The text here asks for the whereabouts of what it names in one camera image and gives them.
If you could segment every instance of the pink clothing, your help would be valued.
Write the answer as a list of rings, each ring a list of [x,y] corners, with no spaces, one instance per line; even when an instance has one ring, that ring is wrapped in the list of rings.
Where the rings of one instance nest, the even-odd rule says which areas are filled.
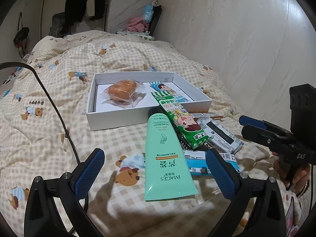
[[[129,19],[127,23],[127,30],[131,32],[143,33],[148,30],[149,23],[143,21],[141,17],[134,17]]]

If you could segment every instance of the blue packaging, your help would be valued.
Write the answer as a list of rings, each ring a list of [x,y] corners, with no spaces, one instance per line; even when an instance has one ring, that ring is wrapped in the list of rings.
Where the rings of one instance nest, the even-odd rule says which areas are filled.
[[[205,162],[205,151],[183,150],[183,153],[191,175],[212,175]],[[240,173],[239,166],[233,154],[220,153],[220,155]]]
[[[158,92],[168,91],[170,95],[176,99],[177,102],[188,102],[186,98],[176,93],[174,90],[172,90],[169,86],[163,84],[161,81],[151,82],[150,86]]]
[[[151,22],[151,19],[153,18],[154,15],[154,6],[146,4],[145,5],[145,10],[144,10],[144,16],[143,20],[147,23]]]

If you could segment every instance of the screw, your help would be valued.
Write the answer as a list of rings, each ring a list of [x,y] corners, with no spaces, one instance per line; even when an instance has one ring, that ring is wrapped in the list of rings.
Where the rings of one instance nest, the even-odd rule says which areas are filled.
[[[246,172],[241,172],[239,175],[242,179],[246,179],[248,177]]]
[[[270,181],[271,183],[275,183],[276,179],[275,179],[273,176],[270,176],[270,177],[269,177],[269,181]]]
[[[35,182],[35,183],[38,183],[40,180],[42,180],[42,177],[41,177],[41,176],[36,176],[36,177],[34,178],[34,182]]]
[[[70,175],[71,174],[69,172],[63,173],[63,178],[68,179],[70,177]]]

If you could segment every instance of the blue gripper pad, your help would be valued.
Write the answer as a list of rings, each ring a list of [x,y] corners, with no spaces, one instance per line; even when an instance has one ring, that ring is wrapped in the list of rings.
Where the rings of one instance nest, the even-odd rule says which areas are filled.
[[[261,129],[266,130],[267,126],[265,125],[265,123],[261,120],[258,119],[253,119],[251,117],[248,116],[241,116],[239,118],[239,124],[241,124],[242,126],[246,126],[246,125],[252,125],[252,126],[256,126],[259,127]]]
[[[205,161],[225,199],[233,201],[239,189],[236,170],[231,164],[225,162],[215,149],[205,153]]]
[[[85,169],[83,169],[83,172],[74,183],[74,196],[77,200],[84,199],[87,196],[92,184],[103,167],[104,160],[104,151],[95,149],[85,162],[80,163],[80,166],[85,163],[86,165]]]

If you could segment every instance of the marble wall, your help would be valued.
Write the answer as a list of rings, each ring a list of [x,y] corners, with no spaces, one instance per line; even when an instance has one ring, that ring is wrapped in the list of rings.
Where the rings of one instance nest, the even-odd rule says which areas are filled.
[[[289,88],[316,87],[316,33],[296,0],[159,0],[157,40],[211,66],[243,111],[290,128]]]
[[[118,29],[126,27],[127,21],[136,16],[142,16],[146,4],[152,0],[112,0],[107,31],[115,33]]]

